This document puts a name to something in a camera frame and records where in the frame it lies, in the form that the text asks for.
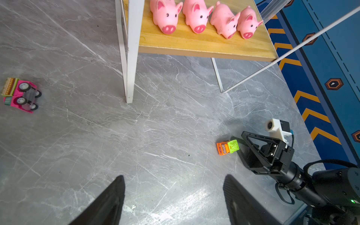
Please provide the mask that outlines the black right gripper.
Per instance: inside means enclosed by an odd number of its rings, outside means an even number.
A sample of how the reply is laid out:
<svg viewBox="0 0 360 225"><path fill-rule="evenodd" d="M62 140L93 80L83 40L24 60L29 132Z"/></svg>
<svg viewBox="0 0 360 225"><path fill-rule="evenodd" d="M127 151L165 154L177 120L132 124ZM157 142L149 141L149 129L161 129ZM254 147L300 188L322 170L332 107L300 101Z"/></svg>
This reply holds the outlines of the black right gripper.
<svg viewBox="0 0 360 225"><path fill-rule="evenodd" d="M256 175L268 175L290 191L299 191L307 186L304 171L295 164L294 149L280 139L243 131L236 140L237 151L243 165Z"/></svg>

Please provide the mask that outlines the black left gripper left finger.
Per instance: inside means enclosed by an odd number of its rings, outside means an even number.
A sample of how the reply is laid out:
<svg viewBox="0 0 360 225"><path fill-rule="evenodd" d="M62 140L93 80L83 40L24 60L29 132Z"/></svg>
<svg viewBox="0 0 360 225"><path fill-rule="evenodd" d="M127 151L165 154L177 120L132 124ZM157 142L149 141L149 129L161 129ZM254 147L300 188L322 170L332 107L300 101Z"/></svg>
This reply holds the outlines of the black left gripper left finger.
<svg viewBox="0 0 360 225"><path fill-rule="evenodd" d="M125 199L125 181L116 179L70 225L118 225Z"/></svg>

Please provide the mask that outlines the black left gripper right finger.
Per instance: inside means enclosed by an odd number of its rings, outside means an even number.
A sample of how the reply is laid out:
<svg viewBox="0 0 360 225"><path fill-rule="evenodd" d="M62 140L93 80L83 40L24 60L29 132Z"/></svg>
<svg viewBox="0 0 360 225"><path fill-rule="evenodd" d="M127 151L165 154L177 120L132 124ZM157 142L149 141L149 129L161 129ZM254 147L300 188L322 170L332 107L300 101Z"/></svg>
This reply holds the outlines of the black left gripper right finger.
<svg viewBox="0 0 360 225"><path fill-rule="evenodd" d="M279 225L274 218L232 175L223 184L226 207L232 225Z"/></svg>

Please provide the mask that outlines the orange green toy car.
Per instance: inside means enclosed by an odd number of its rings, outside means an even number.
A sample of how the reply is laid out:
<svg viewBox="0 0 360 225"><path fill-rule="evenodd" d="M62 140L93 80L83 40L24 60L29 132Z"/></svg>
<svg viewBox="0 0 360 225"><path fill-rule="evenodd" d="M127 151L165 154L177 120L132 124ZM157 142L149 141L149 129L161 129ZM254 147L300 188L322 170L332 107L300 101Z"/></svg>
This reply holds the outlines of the orange green toy car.
<svg viewBox="0 0 360 225"><path fill-rule="evenodd" d="M220 156L232 154L240 149L237 140L219 142L216 146Z"/></svg>

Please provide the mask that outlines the pink toy pig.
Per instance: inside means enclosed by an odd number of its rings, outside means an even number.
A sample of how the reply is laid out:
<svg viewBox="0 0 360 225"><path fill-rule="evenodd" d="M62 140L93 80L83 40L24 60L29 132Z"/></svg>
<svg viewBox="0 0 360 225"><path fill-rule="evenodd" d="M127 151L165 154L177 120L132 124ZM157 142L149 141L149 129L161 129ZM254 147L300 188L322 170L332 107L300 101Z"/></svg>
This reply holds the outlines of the pink toy pig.
<svg viewBox="0 0 360 225"><path fill-rule="evenodd" d="M183 2L176 4L174 0L151 0L150 10L154 24L166 35L174 33L182 7Z"/></svg>
<svg viewBox="0 0 360 225"><path fill-rule="evenodd" d="M204 0L185 0L182 12L186 25L190 26L194 33L200 34L205 31L213 10L214 6L207 8Z"/></svg>
<svg viewBox="0 0 360 225"><path fill-rule="evenodd" d="M216 28L218 35L230 39L237 32L240 15L241 12L234 15L226 4L218 1L212 13L210 24Z"/></svg>
<svg viewBox="0 0 360 225"><path fill-rule="evenodd" d="M251 6L247 6L241 11L241 15L238 19L237 31L243 39L250 39L261 24L263 24L263 20L258 21L256 12Z"/></svg>

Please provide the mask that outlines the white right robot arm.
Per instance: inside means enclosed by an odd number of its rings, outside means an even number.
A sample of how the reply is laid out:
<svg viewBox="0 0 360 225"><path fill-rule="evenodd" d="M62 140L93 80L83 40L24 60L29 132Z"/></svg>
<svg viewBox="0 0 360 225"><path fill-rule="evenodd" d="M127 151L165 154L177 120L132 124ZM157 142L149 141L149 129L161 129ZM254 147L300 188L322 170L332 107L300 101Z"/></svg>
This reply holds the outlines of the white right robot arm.
<svg viewBox="0 0 360 225"><path fill-rule="evenodd" d="M360 223L360 168L339 159L318 160L298 166L292 161L294 148L279 138L244 131L231 141L247 147L238 150L244 166L256 175L270 176L279 198L295 200L313 209L310 222L319 225Z"/></svg>

